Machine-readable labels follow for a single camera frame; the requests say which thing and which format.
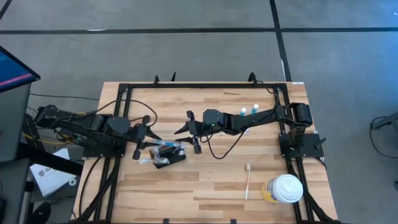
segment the wooden table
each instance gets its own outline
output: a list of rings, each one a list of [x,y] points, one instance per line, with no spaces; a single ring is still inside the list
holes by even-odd
[[[98,107],[116,99],[118,85],[119,82],[104,83]],[[287,83],[287,86],[291,102],[308,103],[302,83]],[[156,111],[159,119],[152,130],[166,140],[189,135],[174,135],[184,125],[187,110],[192,110],[196,119],[202,121],[202,114],[208,108],[238,114],[242,107],[250,111],[255,103],[259,105],[259,111],[268,110],[275,103],[272,94],[259,88],[141,88],[133,90],[132,99],[143,101]],[[114,105],[111,105],[101,112],[112,114],[113,111]],[[131,103],[129,111],[130,119],[145,114],[153,117],[147,108],[137,103]],[[307,131],[314,130],[315,125]],[[186,160],[162,169],[156,169],[152,164],[139,165],[132,160],[136,145],[128,143],[126,155],[121,160],[112,223],[159,223],[164,218],[169,218],[172,223],[228,223],[231,219],[237,219],[238,223],[295,223],[292,205],[271,204],[264,201],[260,193],[264,182],[287,173],[285,160],[280,155],[278,134],[277,123],[250,128],[222,160],[211,156],[207,144],[201,144],[203,153],[200,155],[194,154],[189,145]],[[216,154],[221,155],[236,138],[215,134],[211,146]],[[141,156],[146,157],[149,157],[148,149]],[[82,180],[86,179],[95,160],[92,158],[85,162]],[[99,161],[90,175],[82,210],[97,194],[103,161]],[[247,163],[251,164],[252,172],[249,197],[245,203]],[[304,159],[304,168],[310,193],[329,216],[337,218],[325,168],[315,159]],[[76,214],[82,185],[83,181],[76,197]],[[101,217],[105,216],[108,195],[104,198]],[[300,204],[305,219],[304,203]]]

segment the computer screen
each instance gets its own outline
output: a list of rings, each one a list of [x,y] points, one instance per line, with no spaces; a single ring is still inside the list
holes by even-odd
[[[40,76],[0,47],[0,92],[40,79]]]

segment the black metal frame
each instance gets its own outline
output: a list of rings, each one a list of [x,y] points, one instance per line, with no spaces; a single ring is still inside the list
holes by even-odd
[[[117,101],[115,109],[114,109],[115,116],[117,116],[120,112],[120,102],[122,100],[123,93],[126,91],[127,92],[126,104],[124,105],[123,116],[127,117],[128,113],[129,113],[129,100],[132,98],[132,90],[134,88],[272,88],[274,90],[274,93],[276,93],[276,94],[279,94],[279,90],[282,92],[285,105],[290,104],[289,93],[287,91],[286,83],[259,82],[259,81],[257,81],[255,74],[253,74],[253,73],[250,74],[247,83],[160,83],[158,76],[156,76],[154,83],[140,83],[140,84],[121,83],[121,84],[119,84],[118,95],[116,98],[118,101]],[[275,96],[274,98],[275,98],[275,102],[280,104],[280,101],[277,100],[277,97]],[[287,111],[288,111],[288,116],[293,118],[292,112],[290,110],[287,110]],[[286,133],[285,125],[282,122],[279,123],[279,128],[280,128],[280,134]],[[119,172],[120,160],[121,160],[120,157],[116,158],[114,167],[113,167],[113,172],[116,172],[117,174]],[[297,167],[298,167],[299,175],[297,175],[294,171],[294,167],[293,167],[294,161],[291,160],[291,157],[285,157],[285,162],[286,162],[286,166],[287,166],[287,172],[289,174],[298,176],[301,183],[303,184],[304,191],[308,192],[308,185],[307,185],[307,180],[305,177],[305,171],[304,171],[304,167],[303,167],[302,158],[299,157],[299,158],[296,158],[296,160],[295,160]],[[107,176],[108,170],[109,170],[109,163],[110,163],[110,158],[106,158],[105,162],[104,162],[104,166],[103,166],[101,182],[99,184],[99,193],[107,190],[107,189],[104,189],[104,187],[106,187],[106,183],[108,181],[108,180],[106,180],[106,176]],[[116,194],[117,180],[118,180],[118,178],[116,176],[116,178],[114,178],[114,180],[111,184],[105,220],[100,220],[101,203],[102,203],[102,201],[100,201],[100,203],[96,205],[94,219],[93,219],[94,222],[99,222],[99,223],[110,223],[111,222],[114,197]],[[302,219],[299,202],[296,202],[293,204],[295,219],[296,219],[297,223],[310,223],[310,222],[315,221],[314,216],[313,216],[313,208],[311,207],[311,205],[307,199],[308,198],[305,196],[305,208],[306,208],[308,220]]]
[[[83,171],[83,166],[81,164],[55,156],[44,150],[34,120],[29,114],[25,114],[22,131],[32,137],[32,139],[25,137],[26,144],[22,142],[19,143],[16,159],[28,158],[31,162],[36,164],[73,174],[78,177],[81,175]]]

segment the white toothbrush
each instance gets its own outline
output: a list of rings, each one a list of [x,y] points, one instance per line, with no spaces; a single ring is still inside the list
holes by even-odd
[[[246,193],[245,193],[245,196],[244,196],[244,201],[245,201],[245,202],[248,200],[248,193],[249,193],[250,170],[251,170],[251,168],[250,168],[250,163],[248,163],[248,164],[246,165],[246,170],[247,170],[249,173],[248,173],[248,182],[247,182],[247,184],[246,184]]]

